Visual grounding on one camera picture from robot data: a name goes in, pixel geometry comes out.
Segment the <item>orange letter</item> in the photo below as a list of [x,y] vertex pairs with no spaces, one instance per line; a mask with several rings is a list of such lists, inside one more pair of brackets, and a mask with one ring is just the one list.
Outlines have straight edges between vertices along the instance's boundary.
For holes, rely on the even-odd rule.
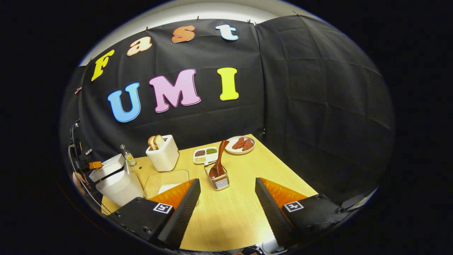
[[151,37],[146,36],[143,38],[140,38],[133,42],[129,47],[130,49],[127,51],[126,55],[132,56],[140,51],[145,51],[149,49],[153,44],[151,43]]
[[107,61],[109,61],[109,56],[112,56],[114,52],[115,52],[114,50],[111,50],[107,54],[96,60],[96,66],[94,67],[94,74],[93,77],[91,78],[91,81],[94,81],[102,74],[103,72],[102,68],[107,65]]
[[187,42],[192,40],[195,37],[195,33],[192,32],[195,30],[195,27],[190,25],[190,26],[184,26],[184,27],[178,27],[173,31],[173,37],[171,38],[171,41],[174,43],[181,43],[181,42]]

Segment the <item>meat slice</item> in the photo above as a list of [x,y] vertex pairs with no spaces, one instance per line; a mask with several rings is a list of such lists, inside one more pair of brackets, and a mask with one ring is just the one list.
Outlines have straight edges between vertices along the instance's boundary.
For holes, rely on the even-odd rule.
[[252,141],[250,139],[247,139],[244,143],[244,147],[242,148],[242,151],[246,151],[252,147],[253,147]]
[[242,147],[244,147],[244,138],[243,137],[239,138],[239,141],[237,141],[237,143],[235,143],[232,148],[234,150],[236,150],[236,149],[240,149]]

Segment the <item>letter u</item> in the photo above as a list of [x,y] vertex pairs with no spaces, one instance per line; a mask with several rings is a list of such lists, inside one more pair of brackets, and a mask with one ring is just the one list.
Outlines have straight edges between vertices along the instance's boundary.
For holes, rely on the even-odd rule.
[[137,88],[139,87],[139,83],[132,83],[128,85],[124,90],[129,93],[130,101],[132,103],[132,109],[128,112],[123,110],[121,106],[120,95],[121,91],[117,90],[111,93],[107,100],[109,100],[110,105],[112,107],[113,116],[119,122],[128,122],[135,119],[140,113],[140,100],[139,95],[137,93]]

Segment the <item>wooden spoon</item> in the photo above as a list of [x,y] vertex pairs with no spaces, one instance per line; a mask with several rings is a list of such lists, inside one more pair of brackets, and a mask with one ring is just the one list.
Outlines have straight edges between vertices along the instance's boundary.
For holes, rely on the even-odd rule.
[[221,160],[222,160],[222,153],[225,150],[225,147],[227,146],[227,144],[229,142],[230,141],[223,140],[220,143],[220,146],[219,146],[219,157],[217,158],[217,161],[214,164],[214,166],[209,171],[209,178],[214,179],[214,178],[217,178],[217,177],[222,176],[222,175],[225,174],[225,171],[223,170],[223,167],[222,167]]

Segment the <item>metal utensil holder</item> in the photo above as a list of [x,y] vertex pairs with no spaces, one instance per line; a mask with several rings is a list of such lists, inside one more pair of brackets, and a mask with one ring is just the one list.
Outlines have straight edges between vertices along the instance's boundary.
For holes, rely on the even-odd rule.
[[214,188],[214,190],[219,191],[226,189],[230,186],[230,179],[228,179],[228,172],[227,170],[222,166],[223,170],[225,171],[225,174],[216,177],[214,179],[209,178],[209,171],[211,170],[212,166],[205,166],[204,170],[206,172],[206,176],[211,183],[211,186]]

